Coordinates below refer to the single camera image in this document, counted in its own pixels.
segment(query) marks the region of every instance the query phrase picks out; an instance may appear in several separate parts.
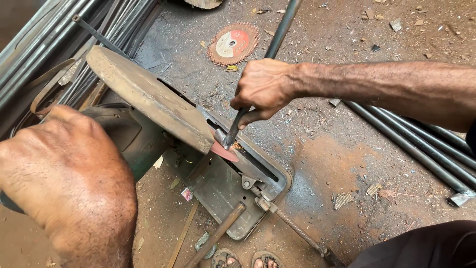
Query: hand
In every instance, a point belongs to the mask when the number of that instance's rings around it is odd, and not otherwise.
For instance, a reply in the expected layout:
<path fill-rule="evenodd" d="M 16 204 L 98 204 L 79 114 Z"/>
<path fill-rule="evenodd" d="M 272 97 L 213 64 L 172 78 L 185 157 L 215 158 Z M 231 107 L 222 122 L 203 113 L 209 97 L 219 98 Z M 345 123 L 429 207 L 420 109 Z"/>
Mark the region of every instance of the hand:
<path fill-rule="evenodd" d="M 55 106 L 44 124 L 0 143 L 0 170 L 0 189 L 45 229 L 63 267 L 127 265 L 134 177 L 92 118 Z"/>
<path fill-rule="evenodd" d="M 255 109 L 241 117 L 238 123 L 240 130 L 254 121 L 271 118 L 296 97 L 295 69 L 295 65 L 272 59 L 252 61 L 246 65 L 230 106 L 236 110 L 251 106 Z"/>

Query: dark trousers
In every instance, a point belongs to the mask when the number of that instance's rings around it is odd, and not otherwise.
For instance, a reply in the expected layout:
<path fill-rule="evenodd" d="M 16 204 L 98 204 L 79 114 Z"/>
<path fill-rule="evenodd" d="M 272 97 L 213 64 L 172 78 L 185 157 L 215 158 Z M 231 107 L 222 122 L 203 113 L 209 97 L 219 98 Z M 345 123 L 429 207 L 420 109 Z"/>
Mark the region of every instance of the dark trousers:
<path fill-rule="evenodd" d="M 408 231 L 365 249 L 348 268 L 476 268 L 476 221 Z"/>

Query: ground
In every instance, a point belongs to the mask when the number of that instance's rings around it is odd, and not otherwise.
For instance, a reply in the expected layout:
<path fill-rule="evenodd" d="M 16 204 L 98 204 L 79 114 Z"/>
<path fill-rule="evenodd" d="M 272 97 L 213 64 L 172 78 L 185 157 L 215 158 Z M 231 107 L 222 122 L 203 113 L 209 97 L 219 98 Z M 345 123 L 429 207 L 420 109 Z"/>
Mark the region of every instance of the ground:
<path fill-rule="evenodd" d="M 476 62 L 476 22 L 469 20 L 476 16 L 474 1 L 368 2 L 375 14 L 384 16 L 381 21 L 362 20 L 367 7 L 356 3 L 330 2 L 320 7 L 322 4 L 303 1 L 277 59 L 322 64 Z M 165 79 L 197 104 L 233 119 L 235 111 L 228 103 L 240 71 L 228 73 L 212 64 L 200 41 L 208 42 L 230 23 L 250 22 L 260 28 L 260 41 L 248 60 L 262 58 L 270 42 L 264 30 L 276 29 L 281 16 L 276 11 L 285 5 L 283 0 L 225 0 L 215 10 L 202 11 L 169 2 L 136 59 L 149 68 L 161 63 L 150 68 L 157 75 L 166 62 L 172 62 L 163 73 Z M 417 5 L 428 12 L 419 13 Z M 267 7 L 273 11 L 252 12 Z M 389 22 L 399 18 L 403 29 L 395 33 Z M 414 26 L 418 19 L 423 19 L 424 25 Z M 381 47 L 379 51 L 371 51 L 374 44 Z M 430 59 L 424 54 L 431 54 Z M 293 186 L 280 208 L 346 264 L 364 248 L 409 229 L 476 216 L 474 202 L 463 208 L 449 206 L 446 198 L 453 192 L 446 185 L 344 104 L 334 108 L 326 99 L 294 100 L 269 121 L 251 124 L 245 134 L 294 175 Z M 140 250 L 134 250 L 135 267 L 164 267 L 175 247 L 192 206 L 180 195 L 182 184 L 170 189 L 175 178 L 164 164 L 152 168 L 138 183 L 135 239 L 136 245 L 142 238 L 144 242 Z M 371 184 L 406 195 L 388 199 L 367 196 Z M 347 192 L 355 200 L 334 210 L 333 197 Z M 199 206 L 175 267 L 184 266 L 194 253 L 197 239 L 216 226 Z M 26 216 L 5 208 L 0 208 L 0 241 L 3 268 L 44 267 L 49 257 L 58 261 L 43 232 Z M 224 236 L 218 245 L 232 249 L 245 267 L 250 267 L 254 252 L 264 248 L 279 254 L 288 267 L 317 267 L 319 262 L 316 253 L 273 215 L 265 218 L 246 241 Z M 209 267 L 209 261 L 200 266 Z"/>

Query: sandal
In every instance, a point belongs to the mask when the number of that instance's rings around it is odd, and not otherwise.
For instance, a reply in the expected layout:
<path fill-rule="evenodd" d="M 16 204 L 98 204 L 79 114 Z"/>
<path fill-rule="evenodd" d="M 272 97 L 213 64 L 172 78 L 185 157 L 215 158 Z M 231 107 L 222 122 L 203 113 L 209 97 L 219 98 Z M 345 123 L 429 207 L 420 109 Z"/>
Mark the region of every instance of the sandal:
<path fill-rule="evenodd" d="M 221 248 L 215 252 L 215 255 L 213 255 L 211 268 L 243 268 L 236 256 L 237 255 L 228 248 Z M 234 258 L 235 262 L 227 264 L 228 258 Z"/>
<path fill-rule="evenodd" d="M 257 259 L 261 259 L 261 261 L 263 261 L 263 268 L 268 267 L 269 260 L 274 261 L 277 268 L 285 268 L 283 262 L 278 256 L 276 256 L 276 254 L 266 250 L 260 250 L 253 255 L 253 258 L 251 258 L 251 268 L 254 267 Z"/>

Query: grinding disc label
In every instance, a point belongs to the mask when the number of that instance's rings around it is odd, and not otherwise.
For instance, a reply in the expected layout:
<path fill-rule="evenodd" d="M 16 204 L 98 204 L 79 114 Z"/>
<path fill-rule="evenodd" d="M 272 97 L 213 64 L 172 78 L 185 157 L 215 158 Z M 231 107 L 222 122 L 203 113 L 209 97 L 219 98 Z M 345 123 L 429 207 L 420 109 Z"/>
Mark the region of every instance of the grinding disc label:
<path fill-rule="evenodd" d="M 239 56 L 248 47 L 248 34 L 242 30 L 232 30 L 220 37 L 217 41 L 217 54 L 224 58 Z"/>

